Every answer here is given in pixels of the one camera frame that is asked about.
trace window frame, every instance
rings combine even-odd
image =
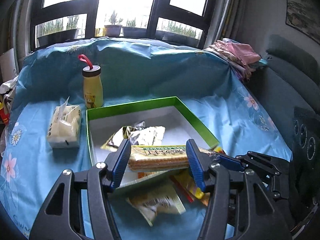
[[[164,18],[202,30],[198,48],[203,49],[208,30],[213,16],[216,0],[206,0],[202,16],[185,9],[170,5],[170,0],[153,0],[147,26],[147,38],[155,39],[159,18]],[[85,25],[85,37],[95,37],[95,24],[99,6],[99,0],[71,0],[53,4],[43,8],[44,0],[33,0],[30,17],[30,49],[36,51],[47,47],[36,48],[36,26],[62,17],[87,14]],[[170,41],[169,44],[180,45]]]

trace gray wall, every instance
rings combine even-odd
[[[320,45],[287,26],[286,11],[287,0],[247,0],[243,22],[236,40],[250,44],[258,54],[265,56],[269,36],[279,34],[310,53],[320,65]]]

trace bottle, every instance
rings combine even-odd
[[[101,68],[98,65],[92,65],[90,60],[83,54],[79,55],[78,58],[88,64],[82,70],[85,104],[88,109],[101,107],[103,105],[103,89],[100,78]]]

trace bear illustration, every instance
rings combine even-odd
[[[84,97],[85,97],[85,102],[86,102],[88,108],[95,108],[96,107],[94,104],[95,98],[96,98],[95,96],[84,95]]]

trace painting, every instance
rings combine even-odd
[[[320,45],[320,10],[312,0],[287,0],[286,24]]]

